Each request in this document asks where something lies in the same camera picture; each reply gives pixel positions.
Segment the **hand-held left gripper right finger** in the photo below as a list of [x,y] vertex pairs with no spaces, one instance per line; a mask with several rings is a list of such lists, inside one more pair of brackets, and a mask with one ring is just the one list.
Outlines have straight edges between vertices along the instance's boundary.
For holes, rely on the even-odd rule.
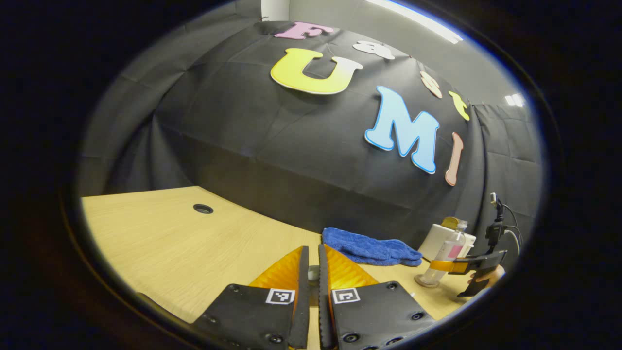
[[318,246],[318,329],[323,350],[386,350],[435,319],[397,281],[379,282],[344,254]]

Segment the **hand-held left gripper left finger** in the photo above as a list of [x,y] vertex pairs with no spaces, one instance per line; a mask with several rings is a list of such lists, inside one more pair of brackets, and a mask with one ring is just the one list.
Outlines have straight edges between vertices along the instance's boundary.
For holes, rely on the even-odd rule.
[[304,350],[310,323],[309,248],[300,246],[250,284],[229,284],[191,324],[225,350]]

